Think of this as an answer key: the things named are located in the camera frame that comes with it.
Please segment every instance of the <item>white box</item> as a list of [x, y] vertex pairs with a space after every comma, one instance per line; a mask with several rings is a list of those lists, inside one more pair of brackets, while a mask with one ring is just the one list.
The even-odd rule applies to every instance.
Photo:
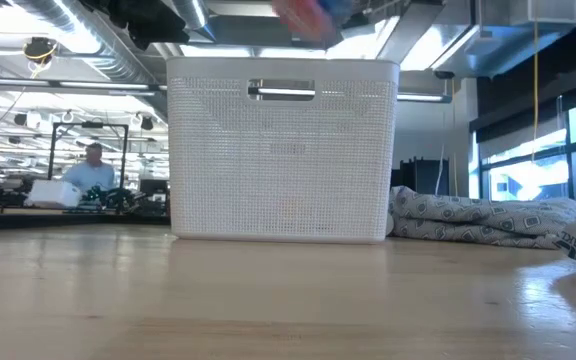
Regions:
[[[315, 96], [253, 100], [253, 79], [314, 81]], [[173, 233], [384, 240], [398, 79], [385, 61], [170, 59]]]
[[28, 202], [43, 208], [76, 207], [81, 200], [81, 190], [66, 181], [35, 180]]

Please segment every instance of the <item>patterned blanket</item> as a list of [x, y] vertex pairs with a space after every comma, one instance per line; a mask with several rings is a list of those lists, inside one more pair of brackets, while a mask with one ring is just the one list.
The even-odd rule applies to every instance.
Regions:
[[520, 248], [556, 249], [553, 240], [576, 220], [576, 202], [567, 198], [493, 202], [422, 195], [404, 186], [392, 188], [389, 211], [392, 236]]

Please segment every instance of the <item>wooden table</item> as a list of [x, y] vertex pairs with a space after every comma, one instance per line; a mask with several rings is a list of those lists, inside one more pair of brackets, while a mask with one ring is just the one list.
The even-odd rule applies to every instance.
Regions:
[[0, 359], [576, 359], [559, 252], [0, 232]]

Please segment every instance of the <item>ceiling duct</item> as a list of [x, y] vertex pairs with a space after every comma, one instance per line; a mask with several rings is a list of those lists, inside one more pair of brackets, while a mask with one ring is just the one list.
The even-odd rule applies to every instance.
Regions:
[[172, 4], [188, 28], [197, 30], [208, 23], [208, 8], [203, 0], [172, 0]]
[[[45, 21], [62, 34], [58, 41], [70, 51], [99, 55], [84, 61], [113, 82], [156, 83], [155, 77], [137, 60], [99, 16], [88, 11], [78, 0], [7, 0]], [[147, 100], [160, 114], [166, 113], [162, 94]]]

